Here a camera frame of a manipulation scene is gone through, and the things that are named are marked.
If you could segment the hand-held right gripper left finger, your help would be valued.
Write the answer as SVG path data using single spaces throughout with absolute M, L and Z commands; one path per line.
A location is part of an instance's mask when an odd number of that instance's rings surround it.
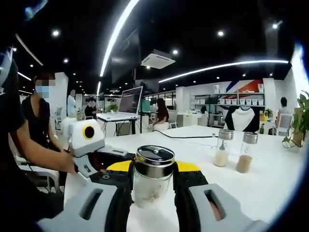
M 44 232 L 125 232 L 132 205 L 134 161 L 101 172 L 80 167 L 84 187 L 54 218 L 38 221 Z

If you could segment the person's left hand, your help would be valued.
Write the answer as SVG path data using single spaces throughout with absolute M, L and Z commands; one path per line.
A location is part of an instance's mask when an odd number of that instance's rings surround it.
M 61 151 L 61 171 L 76 175 L 73 155 L 65 150 Z

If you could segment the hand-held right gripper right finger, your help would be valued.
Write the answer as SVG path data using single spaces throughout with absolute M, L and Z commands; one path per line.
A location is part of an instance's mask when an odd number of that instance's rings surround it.
M 236 198 L 208 183 L 192 163 L 174 163 L 173 190 L 181 232 L 265 232 L 268 228 L 264 221 L 246 216 Z

